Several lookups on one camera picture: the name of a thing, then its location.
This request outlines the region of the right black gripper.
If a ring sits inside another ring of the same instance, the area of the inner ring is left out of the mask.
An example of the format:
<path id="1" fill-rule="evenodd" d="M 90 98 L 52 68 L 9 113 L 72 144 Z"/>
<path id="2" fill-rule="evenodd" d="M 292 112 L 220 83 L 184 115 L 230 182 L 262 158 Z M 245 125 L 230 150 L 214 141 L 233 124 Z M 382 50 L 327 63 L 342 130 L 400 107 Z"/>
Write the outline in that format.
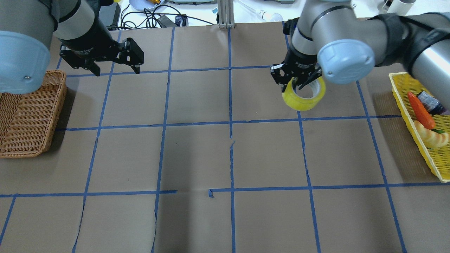
<path id="1" fill-rule="evenodd" d="M 322 76 L 322 69 L 317 64 L 316 55 L 289 48 L 283 62 L 271 65 L 270 74 L 278 85 L 286 86 L 290 81 L 295 91 L 299 85 L 302 89 Z"/>

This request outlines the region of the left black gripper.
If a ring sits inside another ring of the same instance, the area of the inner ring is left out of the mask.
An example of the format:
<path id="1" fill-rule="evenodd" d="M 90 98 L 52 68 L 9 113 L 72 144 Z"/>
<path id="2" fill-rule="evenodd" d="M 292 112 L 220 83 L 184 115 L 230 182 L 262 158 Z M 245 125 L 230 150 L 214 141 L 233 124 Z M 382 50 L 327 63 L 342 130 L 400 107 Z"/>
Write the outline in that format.
<path id="1" fill-rule="evenodd" d="M 144 52 L 133 38 L 118 43 L 101 21 L 94 21 L 91 28 L 74 39 L 61 39 L 67 50 L 61 50 L 61 57 L 72 68 L 83 68 L 99 77 L 101 69 L 95 61 L 111 61 L 118 56 L 118 64 L 127 65 L 135 74 L 140 74 L 144 63 Z"/>

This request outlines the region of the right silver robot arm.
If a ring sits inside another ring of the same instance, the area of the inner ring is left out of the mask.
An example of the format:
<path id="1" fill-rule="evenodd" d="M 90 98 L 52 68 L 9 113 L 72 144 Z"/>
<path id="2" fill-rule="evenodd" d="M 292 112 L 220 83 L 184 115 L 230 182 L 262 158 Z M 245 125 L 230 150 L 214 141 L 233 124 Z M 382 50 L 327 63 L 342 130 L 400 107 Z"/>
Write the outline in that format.
<path id="1" fill-rule="evenodd" d="M 449 13 L 384 13 L 359 20 L 349 0 L 307 0 L 283 33 L 290 46 L 284 61 L 270 70 L 283 90 L 291 79 L 297 88 L 319 77 L 348 84 L 375 67 L 400 63 L 429 91 L 449 93 Z"/>

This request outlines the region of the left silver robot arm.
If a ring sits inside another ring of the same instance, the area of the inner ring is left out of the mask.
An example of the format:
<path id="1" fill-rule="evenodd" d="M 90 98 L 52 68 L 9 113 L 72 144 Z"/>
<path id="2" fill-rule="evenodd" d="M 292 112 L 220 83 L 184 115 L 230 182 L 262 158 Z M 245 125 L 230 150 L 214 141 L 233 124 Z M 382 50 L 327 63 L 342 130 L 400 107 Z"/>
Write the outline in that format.
<path id="1" fill-rule="evenodd" d="M 0 4 L 0 90 L 37 91 L 50 62 L 52 37 L 74 69 L 100 75 L 97 62 L 130 66 L 136 74 L 144 52 L 132 38 L 114 40 L 99 18 L 112 0 L 2 0 Z"/>

